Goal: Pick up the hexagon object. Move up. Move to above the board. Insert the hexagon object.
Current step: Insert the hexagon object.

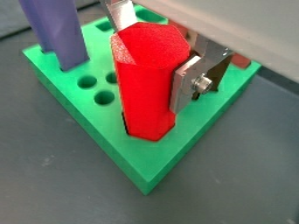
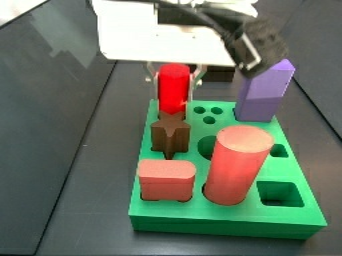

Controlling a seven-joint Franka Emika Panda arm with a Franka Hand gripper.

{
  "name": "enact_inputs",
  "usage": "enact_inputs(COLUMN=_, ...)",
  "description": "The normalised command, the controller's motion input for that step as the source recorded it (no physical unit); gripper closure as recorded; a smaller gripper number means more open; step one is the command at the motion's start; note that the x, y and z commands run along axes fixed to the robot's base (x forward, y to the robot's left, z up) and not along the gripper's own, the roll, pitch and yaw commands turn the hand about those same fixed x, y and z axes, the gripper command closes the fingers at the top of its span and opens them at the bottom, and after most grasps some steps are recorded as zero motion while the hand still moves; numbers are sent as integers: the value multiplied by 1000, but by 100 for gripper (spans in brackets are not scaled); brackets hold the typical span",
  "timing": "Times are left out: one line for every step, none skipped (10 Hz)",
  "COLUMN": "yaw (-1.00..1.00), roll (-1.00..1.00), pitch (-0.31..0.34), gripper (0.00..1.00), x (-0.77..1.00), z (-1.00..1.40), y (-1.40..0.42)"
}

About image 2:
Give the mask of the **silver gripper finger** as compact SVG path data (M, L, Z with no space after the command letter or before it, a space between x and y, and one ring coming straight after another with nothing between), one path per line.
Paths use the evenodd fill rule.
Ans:
M157 92L159 92L159 72L156 71L152 62L147 61L144 64L144 70L147 72L145 81L152 84L153 88L153 98L157 99Z
M193 91L201 85L201 78L207 72L207 66L197 64L193 72L189 74L189 85L188 85L188 101L192 101Z

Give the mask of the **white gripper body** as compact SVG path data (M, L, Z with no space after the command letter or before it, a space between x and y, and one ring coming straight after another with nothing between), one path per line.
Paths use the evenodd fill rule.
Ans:
M92 0L92 7L108 59L233 66L219 35L203 26L159 24L152 3Z

